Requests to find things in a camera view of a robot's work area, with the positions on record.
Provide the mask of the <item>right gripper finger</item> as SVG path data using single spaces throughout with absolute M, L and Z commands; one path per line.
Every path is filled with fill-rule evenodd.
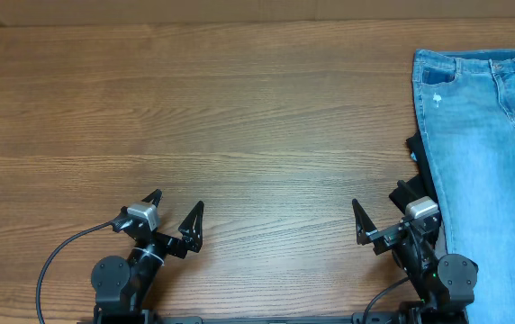
M 397 182 L 396 199 L 400 205 L 407 205 L 418 200 L 420 197 L 412 187 L 403 180 Z
M 355 216 L 357 244 L 366 245 L 373 240 L 371 236 L 377 232 L 377 228 L 367 215 L 357 199 L 352 200 L 352 208 Z

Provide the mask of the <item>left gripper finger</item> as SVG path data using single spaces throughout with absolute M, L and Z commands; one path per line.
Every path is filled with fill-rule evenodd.
M 199 201 L 178 228 L 185 248 L 195 253 L 198 253 L 203 246 L 203 210 L 204 203 Z
M 154 205 L 155 207 L 159 206 L 159 203 L 162 199 L 162 191 L 160 189 L 154 190 L 152 193 L 150 193 L 148 196 L 142 199 L 144 203 L 150 203 Z

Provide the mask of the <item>light blue denim jeans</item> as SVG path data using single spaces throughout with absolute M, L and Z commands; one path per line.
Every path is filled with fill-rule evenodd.
M 515 49 L 419 49 L 412 87 L 447 251 L 479 267 L 467 316 L 515 323 Z

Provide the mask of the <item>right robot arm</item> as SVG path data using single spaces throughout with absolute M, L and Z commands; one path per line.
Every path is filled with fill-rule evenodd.
M 459 254 L 437 256 L 434 240 L 441 227 L 438 204 L 400 181 L 390 200 L 403 212 L 400 221 L 379 230 L 356 199 L 352 201 L 357 244 L 373 246 L 374 253 L 390 251 L 405 277 L 378 293 L 354 323 L 467 323 L 467 305 L 474 302 L 478 265 Z M 374 311 L 375 304 L 397 287 L 410 283 L 417 301 L 403 301 L 397 311 Z

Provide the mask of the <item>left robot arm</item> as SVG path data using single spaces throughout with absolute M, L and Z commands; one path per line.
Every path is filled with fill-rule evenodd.
M 135 242 L 128 257 L 107 256 L 92 270 L 95 290 L 94 323 L 159 323 L 159 315 L 143 308 L 158 270 L 168 256 L 185 258 L 203 246 L 204 203 L 198 202 L 178 227 L 181 238 L 158 231 L 157 189 L 139 202 L 123 206 L 112 220 L 113 231 L 123 232 Z

